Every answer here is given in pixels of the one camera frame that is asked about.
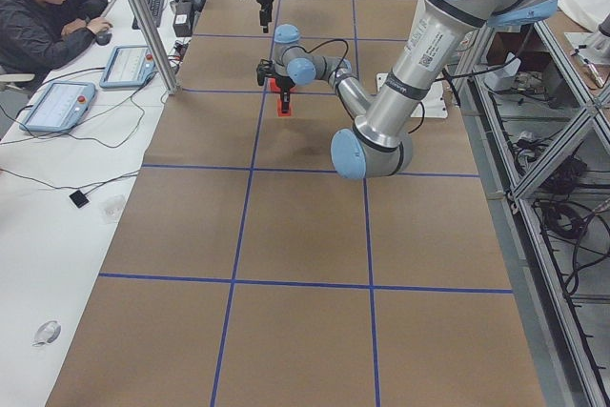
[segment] white desk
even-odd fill
[[[93,43],[83,55],[52,72],[49,78],[103,67],[113,46],[145,44],[141,31],[131,29],[133,15],[127,0],[117,0],[107,17],[114,24],[111,43],[105,47]],[[167,51],[175,41],[172,22],[173,15],[166,8],[159,34]],[[67,79],[97,84],[101,74],[98,71]],[[29,138],[13,125],[0,144],[0,167],[54,186],[80,186],[137,171],[163,111],[161,99],[165,92],[157,75],[135,96],[145,114],[132,138],[116,149],[67,136],[11,144]],[[98,91],[83,121],[116,106],[131,93],[132,90]],[[116,145],[129,135],[141,113],[127,101],[71,133]],[[133,182],[134,178],[130,178],[105,185],[88,196],[89,204],[77,209],[69,200],[70,190],[50,190],[0,172],[3,407],[40,407],[46,403],[116,229],[117,223],[104,217],[102,205],[115,196],[127,199]],[[46,346],[32,346],[34,333],[49,320],[61,324],[59,338]]]

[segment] small black box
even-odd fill
[[[78,209],[89,203],[89,199],[80,190],[76,190],[74,193],[70,194],[70,200]]]
[[[173,31],[176,37],[190,37],[193,35],[193,3],[180,1],[175,4],[175,16],[173,17]]]

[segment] black cable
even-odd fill
[[[350,52],[350,44],[348,43],[347,40],[345,40],[344,38],[331,38],[330,40],[325,40],[322,43],[316,45],[315,47],[311,48],[310,50],[305,50],[304,48],[302,48],[305,52],[307,52],[308,54],[311,54],[312,52],[319,50],[320,48],[329,45],[331,43],[342,43],[343,45],[345,45],[345,52],[343,52],[343,55],[341,56],[341,59],[339,60],[339,63],[336,65],[336,67],[332,70],[332,73],[335,74],[336,76],[336,71],[339,70],[339,68],[341,67],[341,64],[343,64],[343,62],[345,61],[345,57],[347,56],[347,53]]]
[[[15,118],[19,117],[19,115],[21,114],[21,112],[23,110],[29,110],[33,107],[33,105],[26,105],[25,107],[22,107],[21,109],[19,109],[19,112],[17,112],[17,115],[15,115]]]
[[[498,112],[498,102],[497,102],[496,98],[494,97],[495,93],[492,92],[491,90],[489,90],[487,92],[487,94],[488,94],[490,100],[492,101],[492,106],[494,107],[494,110],[496,111],[498,119],[501,119],[501,116],[499,115],[499,112]],[[543,149],[548,146],[544,142],[546,142],[547,140],[551,140],[562,130],[558,130],[557,132],[554,132],[547,137],[529,142],[526,147],[522,147],[522,148],[519,148],[516,144],[514,144],[510,140],[510,134],[507,131],[505,131],[503,128],[502,128],[502,131],[504,133],[504,137],[506,139],[507,145],[509,146],[510,151],[513,154],[513,164],[515,166],[515,169],[517,170],[519,175],[524,176],[527,171],[526,171],[524,165],[522,165],[521,162],[519,162],[522,158],[522,154],[525,152],[528,152],[528,151],[532,152],[532,154],[534,155],[532,160],[529,161],[527,157],[526,157],[526,160],[528,160],[529,162],[535,162],[541,155]],[[550,193],[553,193],[553,194],[566,195],[566,194],[571,193],[578,186],[577,180],[578,180],[580,174],[579,174],[579,169],[576,167],[576,164],[575,164],[575,162],[578,160],[575,159],[575,157],[576,157],[576,153],[578,152],[581,145],[582,144],[580,143],[576,147],[576,149],[572,152],[572,154],[570,154],[559,165],[559,167],[546,180],[544,180],[544,182],[540,185],[544,190],[546,190]]]
[[[488,92],[492,92],[495,95],[518,95],[520,97],[532,99],[537,102],[553,102],[555,100],[555,97],[544,97],[544,98],[535,97],[534,95],[532,95],[526,91],[520,91],[515,88],[512,88],[510,90],[505,90],[505,91],[494,91],[491,88],[489,88],[487,85],[485,85],[485,88],[487,89]]]
[[[527,33],[525,34],[525,37],[523,38],[523,43],[521,44],[521,46],[518,49],[517,53],[512,58],[510,58],[508,61],[506,61],[505,63],[500,64],[498,66],[491,67],[491,68],[489,68],[489,69],[487,69],[485,71],[472,71],[470,73],[463,73],[462,75],[453,75],[452,78],[454,80],[456,78],[468,78],[468,77],[471,77],[471,76],[483,75],[485,73],[489,73],[489,72],[492,72],[492,71],[499,71],[500,69],[505,68],[506,66],[508,66],[509,64],[514,62],[516,59],[518,59],[521,56],[521,54],[525,51],[525,46],[527,45],[527,42],[529,41],[530,36],[531,36],[533,30],[534,30],[534,26],[532,26],[527,31]],[[443,80],[444,80],[444,78],[437,78],[435,80],[435,82],[443,81]]]
[[[163,92],[163,93],[161,94],[161,96],[159,97],[159,102],[161,102],[163,105],[165,105],[165,104],[167,104],[167,103],[168,103],[168,99],[169,99],[169,98],[170,98],[170,92],[169,92],[169,91],[165,91],[165,92]]]
[[[603,216],[601,216],[600,214],[594,213],[594,211],[592,209],[590,209],[589,207],[587,207],[583,204],[580,204],[579,202],[573,202],[573,201],[568,201],[568,200],[562,200],[562,201],[550,200],[550,201],[543,203],[543,201],[537,200],[533,204],[534,208],[536,208],[537,205],[538,205],[538,208],[540,208],[540,210],[542,211],[542,216],[543,216],[543,219],[539,220],[541,228],[543,228],[543,229],[548,228],[556,234],[566,235],[565,237],[560,237],[559,240],[573,245],[572,256],[571,256],[572,272],[565,279],[561,280],[562,286],[564,288],[564,292],[568,296],[572,296],[576,293],[576,291],[578,290],[579,285],[580,285],[579,272],[581,272],[582,270],[587,269],[589,267],[600,264],[602,261],[604,261],[610,257],[610,249],[608,249],[608,251],[606,253],[601,253],[601,252],[592,250],[590,248],[583,247],[581,245],[582,240],[584,239],[584,237],[587,234],[589,225],[595,219],[598,219],[601,222],[601,224],[603,225],[603,227],[606,230],[609,237],[610,237],[610,225],[608,225],[607,221],[603,218]],[[576,211],[572,210],[570,206],[578,207],[578,208],[585,210],[587,212],[587,215],[585,217],[579,217],[578,214],[576,213]],[[569,228],[568,228],[567,224],[566,225],[559,224],[559,220],[563,219],[565,216],[568,217],[568,219],[570,220]],[[576,239],[576,242],[570,242],[569,240],[566,240],[566,238],[568,238],[568,239],[571,238],[573,240]],[[590,261],[586,264],[579,264],[578,263],[578,253],[580,250],[585,250],[585,251],[591,252],[593,254],[597,254],[600,257],[598,259]],[[568,289],[568,287],[572,281],[574,281],[574,284],[570,289]]]
[[[532,204],[532,206],[534,208],[536,208],[536,201]],[[543,227],[540,219],[539,219],[539,224],[540,224],[540,235],[542,236],[542,240],[544,241],[544,245],[545,245],[548,253],[551,255],[550,258],[551,258],[551,262],[553,263],[555,272],[556,272],[558,278],[562,279],[564,277],[564,274],[561,272],[561,269],[559,268],[558,261],[554,255],[555,250],[553,248],[553,245],[551,244],[548,233],[544,230],[544,227]],[[602,369],[602,367],[599,366],[599,364],[596,362],[596,359],[593,356],[593,353],[589,346],[589,339],[591,336],[586,334],[584,332],[584,330],[582,329],[582,325],[580,324],[580,317],[579,317],[579,314],[577,313],[577,306],[575,306],[575,304],[572,300],[572,297],[569,294],[567,294],[565,284],[563,283],[563,281],[560,282],[560,287],[563,292],[563,296],[566,299],[566,304],[570,310],[570,313],[572,314],[572,318],[574,319],[574,323],[576,324],[577,331],[579,333],[580,341],[582,342],[584,352],[586,353],[589,363],[591,364],[591,367],[594,371],[596,382],[601,387],[605,402],[607,403],[607,405],[610,405],[610,399],[608,398],[608,395],[606,394],[606,391],[603,387],[603,380],[600,375],[600,369]]]
[[[510,133],[508,133],[506,131],[506,129],[504,128],[504,122],[503,122],[502,116],[499,112],[498,102],[496,101],[496,98],[494,97],[494,95],[491,92],[487,92],[487,95],[489,96],[490,100],[492,101],[492,108],[494,109],[494,114],[496,116],[496,119],[499,121],[499,126],[502,131],[502,136],[504,137],[504,141],[506,142],[506,145],[508,146],[510,151],[514,152],[516,150],[516,148],[515,148],[515,145],[513,144],[513,142],[511,141]]]
[[[88,116],[87,119],[84,119],[83,121],[81,121],[80,123],[76,124],[74,127],[76,126],[81,126],[85,123],[90,122],[91,120],[93,120],[94,118],[101,116],[103,114],[106,114],[108,112],[111,112],[112,110],[117,109],[118,107],[120,107],[121,105],[123,105],[125,102],[127,102],[128,100],[132,102],[132,104],[134,104],[139,110],[140,110],[140,117],[138,118],[138,120],[136,121],[136,125],[133,127],[132,131],[127,135],[127,137],[125,139],[123,139],[121,142],[119,142],[116,145],[109,145],[106,144],[104,142],[102,142],[101,140],[94,138],[94,137],[77,137],[69,132],[50,132],[50,133],[43,133],[43,134],[36,134],[32,131],[30,131],[21,121],[17,120],[16,118],[12,118],[10,117],[2,108],[2,106],[0,106],[0,110],[2,110],[2,112],[4,113],[4,115],[10,119],[11,121],[17,123],[19,126],[23,127],[23,129],[30,135],[30,137],[28,138],[24,138],[21,140],[12,140],[10,142],[4,142],[4,143],[0,143],[0,146],[2,145],[11,145],[14,143],[21,143],[21,142],[26,142],[26,141],[31,141],[33,139],[42,139],[42,140],[47,140],[47,139],[52,139],[55,137],[60,137],[62,135],[66,135],[68,137],[73,138],[74,140],[91,140],[94,142],[99,143],[100,145],[106,147],[106,148],[110,148],[110,149],[116,149],[121,147],[122,145],[124,145],[128,140],[130,140],[132,138],[132,136],[135,134],[135,132],[137,131],[137,129],[140,126],[140,123],[142,121],[142,119],[144,118],[144,115],[146,114],[146,111],[144,111],[144,109],[142,107],[140,107],[138,104],[135,103],[135,101],[133,100],[133,97],[138,94],[140,91],[142,91],[149,83],[150,81],[152,81],[153,76],[156,74],[156,72],[153,72],[149,75],[149,78],[147,79],[147,81],[145,81],[137,90],[135,90],[131,95],[129,95],[128,97],[126,97],[125,99],[123,99],[121,102],[119,102],[118,104],[110,107],[109,109],[100,112],[98,114],[95,114],[93,116]]]
[[[412,128],[409,131],[409,133],[413,133],[413,132],[417,131],[421,126],[423,126],[423,122],[426,119],[426,107],[423,105],[423,102],[421,102],[421,101],[419,101],[417,104],[421,107],[421,119],[419,120],[419,124],[417,124],[417,126]]]
[[[610,190],[610,184],[599,183],[576,183],[574,187],[582,190]]]
[[[457,106],[461,107],[461,100],[459,100],[459,94],[458,94],[458,91],[456,90],[456,87],[454,85],[454,77],[451,76],[449,74],[449,72],[444,67],[443,67],[441,72],[442,72],[442,75],[445,77],[445,80],[447,80],[447,83],[449,83],[449,87],[451,88],[452,93],[456,97],[456,104],[457,104]]]
[[[76,75],[78,73],[83,73],[85,71],[103,71],[104,69],[106,69],[106,68],[105,67],[91,67],[89,69],[81,69],[80,71],[71,71],[70,73],[64,73],[63,75],[55,76],[54,78],[51,78],[50,80],[45,80],[42,83],[42,85],[40,85],[38,88],[42,88],[43,86],[49,84],[52,81],[59,80],[61,78],[66,78],[67,76]]]
[[[9,175],[16,176],[17,178],[23,178],[24,180],[29,180],[29,181],[33,181],[33,182],[39,183],[39,184],[44,185],[44,186],[46,186],[48,188],[51,188],[54,191],[62,191],[62,190],[77,191],[77,190],[81,190],[83,188],[88,188],[90,186],[94,186],[94,188],[92,190],[89,190],[88,192],[85,193],[85,194],[88,194],[88,193],[92,193],[93,191],[99,189],[100,187],[102,187],[104,185],[112,183],[113,181],[117,181],[117,180],[121,180],[121,179],[124,179],[124,178],[131,178],[131,177],[137,176],[139,171],[123,173],[123,174],[118,175],[115,178],[111,178],[109,180],[95,181],[93,183],[88,183],[86,185],[81,185],[81,186],[55,186],[55,185],[52,185],[51,183],[47,183],[46,181],[39,180],[38,178],[33,178],[31,176],[22,175],[20,173],[15,173],[15,172],[9,171],[7,169],[4,169],[2,167],[0,167],[0,172],[5,172],[5,173],[8,173]]]
[[[560,242],[566,243],[566,244],[571,245],[571,246],[576,245],[574,240],[569,240],[567,238],[562,238],[562,237],[559,237],[558,235],[549,234],[549,237],[552,237],[552,238],[554,238],[554,239],[556,239],[556,240],[558,240]],[[589,252],[591,254],[596,254],[598,256],[606,256],[606,253],[602,253],[602,252],[600,252],[598,250],[593,250],[592,248],[584,247],[582,245],[580,245],[580,249],[582,251]]]

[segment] electronic device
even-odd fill
[[[154,20],[154,24],[159,27],[161,26],[161,18],[163,17],[163,4],[165,0],[146,0],[149,5],[149,10],[151,11],[152,19]],[[133,18],[132,29],[140,29],[140,26],[137,24],[137,18]]]
[[[101,31],[95,35],[95,43],[100,46],[108,45],[111,43],[112,32],[110,31]]]
[[[173,18],[173,31],[176,37],[190,37],[193,35],[194,10],[191,2],[178,2],[175,4],[175,17]]]
[[[140,88],[155,70],[153,56],[146,46],[114,47],[99,82],[106,90]]]
[[[27,132],[67,132],[82,118],[95,98],[93,83],[50,83],[21,123]]]

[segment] floor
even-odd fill
[[[275,0],[271,26],[348,40],[376,92],[416,2]],[[347,181],[348,115],[315,82],[278,117],[271,50],[254,0],[208,1],[48,405],[545,405],[458,108],[408,172]]]
[[[28,103],[28,97],[19,92],[0,92],[0,138],[9,130],[13,120]]]

